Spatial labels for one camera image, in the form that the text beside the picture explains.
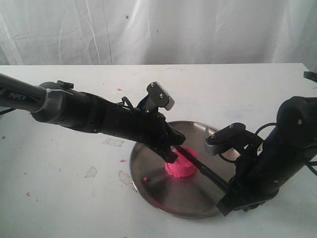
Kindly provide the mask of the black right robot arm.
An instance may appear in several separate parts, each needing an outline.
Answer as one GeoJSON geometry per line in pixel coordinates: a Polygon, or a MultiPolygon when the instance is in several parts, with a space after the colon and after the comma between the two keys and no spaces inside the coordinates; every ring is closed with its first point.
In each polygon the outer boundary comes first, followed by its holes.
{"type": "Polygon", "coordinates": [[[317,99],[294,96],[278,109],[276,126],[265,140],[243,124],[218,131],[211,144],[218,153],[240,153],[236,173],[217,208],[224,215],[252,210],[274,198],[294,174],[317,154],[317,99]]]}

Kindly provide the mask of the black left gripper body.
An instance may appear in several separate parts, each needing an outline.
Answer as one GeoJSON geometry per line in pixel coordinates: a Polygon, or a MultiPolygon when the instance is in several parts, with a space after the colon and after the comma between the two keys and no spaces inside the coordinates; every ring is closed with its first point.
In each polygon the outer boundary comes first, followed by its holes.
{"type": "Polygon", "coordinates": [[[165,116],[158,111],[145,113],[134,110],[132,116],[123,123],[122,137],[141,142],[157,151],[171,146],[169,126],[165,116]]]}

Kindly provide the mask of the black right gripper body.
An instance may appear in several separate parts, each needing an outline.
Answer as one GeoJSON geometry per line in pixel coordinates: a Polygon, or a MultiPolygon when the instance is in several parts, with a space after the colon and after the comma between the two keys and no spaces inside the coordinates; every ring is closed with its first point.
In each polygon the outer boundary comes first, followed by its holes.
{"type": "Polygon", "coordinates": [[[229,190],[237,193],[244,201],[245,210],[252,210],[274,198],[279,192],[277,171],[280,142],[267,138],[257,149],[248,148],[238,158],[236,174],[229,190]]]}

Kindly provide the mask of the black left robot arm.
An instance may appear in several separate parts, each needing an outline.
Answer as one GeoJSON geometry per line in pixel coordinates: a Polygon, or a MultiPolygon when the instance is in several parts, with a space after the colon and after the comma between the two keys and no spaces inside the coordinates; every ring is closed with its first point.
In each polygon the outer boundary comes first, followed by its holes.
{"type": "Polygon", "coordinates": [[[28,111],[38,122],[142,143],[168,163],[177,158],[171,147],[186,140],[159,112],[159,108],[169,111],[174,100],[158,82],[147,86],[147,95],[134,107],[127,97],[113,103],[91,93],[78,92],[72,83],[59,80],[33,86],[2,74],[0,105],[28,111]]]}

